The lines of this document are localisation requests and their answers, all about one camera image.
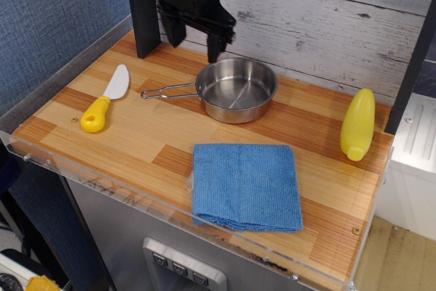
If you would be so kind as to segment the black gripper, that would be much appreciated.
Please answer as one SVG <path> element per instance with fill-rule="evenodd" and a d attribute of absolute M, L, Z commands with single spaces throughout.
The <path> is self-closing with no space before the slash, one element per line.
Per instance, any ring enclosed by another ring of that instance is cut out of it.
<path fill-rule="evenodd" d="M 236 19 L 220 0 L 157 0 L 157 9 L 169 43 L 177 47 L 190 26 L 207 36 L 208 62 L 215 63 L 234 38 Z"/>

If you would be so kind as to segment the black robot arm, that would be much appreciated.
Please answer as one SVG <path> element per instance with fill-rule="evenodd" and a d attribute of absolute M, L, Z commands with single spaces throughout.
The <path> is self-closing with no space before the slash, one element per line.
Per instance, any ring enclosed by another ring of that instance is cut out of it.
<path fill-rule="evenodd" d="M 186 27 L 207 34 L 208 62 L 214 63 L 234 37 L 236 19 L 220 0 L 157 0 L 157 9 L 169 43 L 177 47 Z"/>

